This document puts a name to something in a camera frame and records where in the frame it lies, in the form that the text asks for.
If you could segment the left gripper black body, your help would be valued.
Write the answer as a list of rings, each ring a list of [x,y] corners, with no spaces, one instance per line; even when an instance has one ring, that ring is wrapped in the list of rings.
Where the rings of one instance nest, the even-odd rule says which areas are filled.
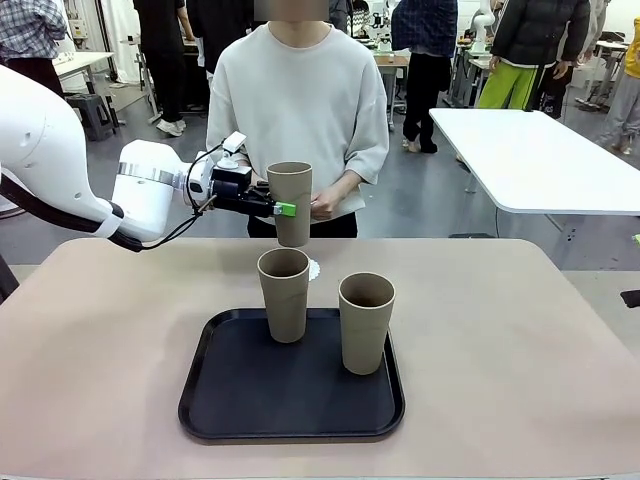
[[[250,167],[235,169],[214,167],[210,182],[210,196],[213,198],[211,207],[235,213],[248,213],[246,192],[250,186]]]

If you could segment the person's left hand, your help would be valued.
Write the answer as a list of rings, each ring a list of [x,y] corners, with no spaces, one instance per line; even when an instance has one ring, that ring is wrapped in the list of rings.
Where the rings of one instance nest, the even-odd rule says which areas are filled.
[[[315,194],[311,199],[311,218],[316,221],[331,220],[342,200],[343,194],[337,185]]]

